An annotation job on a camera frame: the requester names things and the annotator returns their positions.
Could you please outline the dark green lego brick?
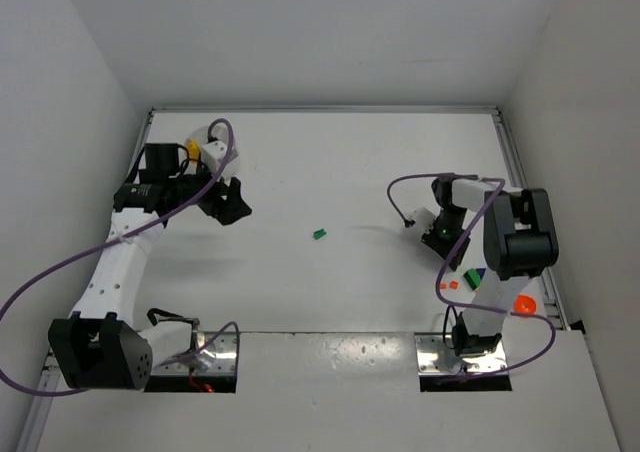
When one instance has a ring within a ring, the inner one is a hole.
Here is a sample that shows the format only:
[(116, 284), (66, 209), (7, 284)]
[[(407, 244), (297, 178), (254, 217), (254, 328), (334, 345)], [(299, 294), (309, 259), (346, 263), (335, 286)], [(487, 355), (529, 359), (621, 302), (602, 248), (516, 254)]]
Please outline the dark green lego brick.
[(469, 285), (469, 287), (472, 290), (477, 290), (478, 287), (481, 284), (482, 278), (478, 272), (476, 271), (477, 268), (472, 268), (472, 269), (468, 269), (464, 274), (463, 274), (463, 278), (464, 280), (467, 282), (467, 284)]

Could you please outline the yellow lego brick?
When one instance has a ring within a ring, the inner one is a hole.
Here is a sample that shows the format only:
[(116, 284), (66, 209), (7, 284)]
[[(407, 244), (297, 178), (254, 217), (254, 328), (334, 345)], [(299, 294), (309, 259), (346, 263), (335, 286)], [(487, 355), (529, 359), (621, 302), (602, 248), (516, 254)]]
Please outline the yellow lego brick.
[(190, 140), (185, 145), (185, 148), (187, 150), (188, 160), (191, 163), (197, 163), (200, 160), (200, 155), (201, 155), (201, 151), (200, 151), (199, 145), (195, 141)]

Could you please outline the orange round lego piece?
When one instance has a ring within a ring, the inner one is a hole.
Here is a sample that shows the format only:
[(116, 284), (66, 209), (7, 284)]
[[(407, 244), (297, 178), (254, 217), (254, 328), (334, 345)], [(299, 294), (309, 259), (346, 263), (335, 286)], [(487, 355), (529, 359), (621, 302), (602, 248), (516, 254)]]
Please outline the orange round lego piece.
[(517, 314), (534, 315), (537, 311), (537, 303), (532, 297), (519, 294), (514, 301), (513, 311)]

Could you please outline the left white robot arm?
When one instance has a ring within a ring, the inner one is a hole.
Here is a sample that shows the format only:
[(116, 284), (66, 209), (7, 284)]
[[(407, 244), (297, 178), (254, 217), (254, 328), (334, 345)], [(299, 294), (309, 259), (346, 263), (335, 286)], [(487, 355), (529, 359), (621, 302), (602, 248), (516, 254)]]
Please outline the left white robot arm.
[(170, 214), (197, 206), (223, 226), (251, 214), (240, 180), (224, 173), (236, 156), (219, 137), (143, 147), (114, 195), (110, 240), (86, 291), (48, 330), (68, 387), (142, 390), (159, 366), (200, 365), (210, 342), (198, 319), (150, 309), (150, 327), (135, 330), (135, 298)]

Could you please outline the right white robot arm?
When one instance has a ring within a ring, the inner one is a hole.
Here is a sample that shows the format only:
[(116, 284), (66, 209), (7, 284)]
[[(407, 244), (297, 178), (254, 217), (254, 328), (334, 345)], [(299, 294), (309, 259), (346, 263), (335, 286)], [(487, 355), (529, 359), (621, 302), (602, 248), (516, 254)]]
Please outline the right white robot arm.
[(506, 191), (501, 179), (454, 174), (438, 176), (431, 188), (440, 211), (422, 242), (444, 260), (445, 270), (461, 265), (472, 228), (483, 224), (487, 270), (471, 303), (447, 303), (460, 311), (452, 327), (451, 347), (457, 356), (493, 352), (517, 296), (558, 260), (548, 194), (543, 189)]

